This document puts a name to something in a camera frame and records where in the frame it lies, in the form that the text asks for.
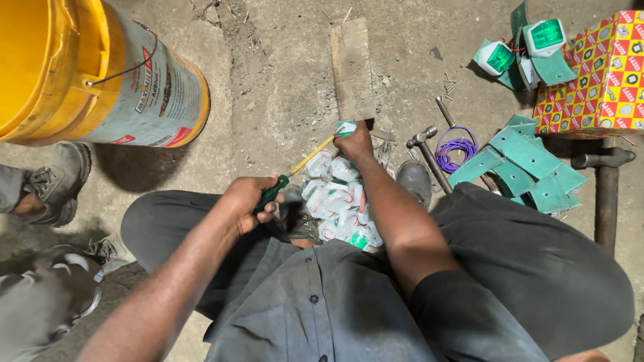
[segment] hammer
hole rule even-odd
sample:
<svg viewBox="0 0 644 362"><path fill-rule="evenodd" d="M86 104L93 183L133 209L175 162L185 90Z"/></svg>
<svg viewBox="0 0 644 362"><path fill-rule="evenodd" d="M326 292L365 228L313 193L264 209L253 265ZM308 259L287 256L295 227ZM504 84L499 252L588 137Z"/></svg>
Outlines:
<svg viewBox="0 0 644 362"><path fill-rule="evenodd" d="M635 153L619 147L602 148L599 155L582 154L571 159L575 169L596 167L595 242L615 255L619 167L635 159Z"/></svg>
<svg viewBox="0 0 644 362"><path fill-rule="evenodd" d="M425 143L426 140L434 137L438 132L439 131L436 126L427 127L423 132L416 133L411 140L407 141L407 148L411 149L414 146L418 146L421 149L421 153L425 157L427 164L430 166L431 172L436 176L436 180L438 180L439 185L446 194L451 194L454 190L451 188L450 183L447 182L447 178L440 169L439 163L436 162L436 157L434 157L434 154L430 151L427 143Z"/></svg>

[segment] shirt pocket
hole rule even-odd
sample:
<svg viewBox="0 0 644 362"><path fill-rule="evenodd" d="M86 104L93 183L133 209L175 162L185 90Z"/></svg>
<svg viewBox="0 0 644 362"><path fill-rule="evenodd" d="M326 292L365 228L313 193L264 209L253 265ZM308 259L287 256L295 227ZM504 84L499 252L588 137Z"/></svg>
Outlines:
<svg viewBox="0 0 644 362"><path fill-rule="evenodd" d="M231 321L231 340L240 361L288 361L284 304L238 316Z"/></svg>

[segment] red and yellow checkered box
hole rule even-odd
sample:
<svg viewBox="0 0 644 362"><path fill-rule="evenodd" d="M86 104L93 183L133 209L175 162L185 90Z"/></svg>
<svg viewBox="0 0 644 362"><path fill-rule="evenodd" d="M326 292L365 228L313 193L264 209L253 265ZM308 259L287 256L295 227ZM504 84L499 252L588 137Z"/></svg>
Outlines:
<svg viewBox="0 0 644 362"><path fill-rule="evenodd" d="M563 49L577 79L541 88L536 132L566 138L644 134L644 12L622 11Z"/></svg>

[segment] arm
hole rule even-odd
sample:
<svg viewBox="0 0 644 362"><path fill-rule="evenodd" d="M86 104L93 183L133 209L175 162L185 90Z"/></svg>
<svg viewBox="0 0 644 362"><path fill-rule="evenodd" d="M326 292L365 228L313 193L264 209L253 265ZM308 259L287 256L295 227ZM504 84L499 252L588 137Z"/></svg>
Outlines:
<svg viewBox="0 0 644 362"><path fill-rule="evenodd" d="M255 217L261 191L277 178L238 178L208 215L94 333L77 361L161 361L237 239L268 222L269 203Z"/></svg>
<svg viewBox="0 0 644 362"><path fill-rule="evenodd" d="M426 210L374 158L371 136L364 122L350 136L336 138L334 144L362 173L371 217L407 297L426 276L443 270L461 270Z"/></svg>

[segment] yellow bucket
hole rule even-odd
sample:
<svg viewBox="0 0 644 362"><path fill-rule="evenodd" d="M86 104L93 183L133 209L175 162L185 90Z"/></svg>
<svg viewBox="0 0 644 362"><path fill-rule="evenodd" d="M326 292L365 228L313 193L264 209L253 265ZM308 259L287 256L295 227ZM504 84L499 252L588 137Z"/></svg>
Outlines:
<svg viewBox="0 0 644 362"><path fill-rule="evenodd" d="M101 0L8 1L0 33L2 142L178 147L208 118L201 72Z"/></svg>

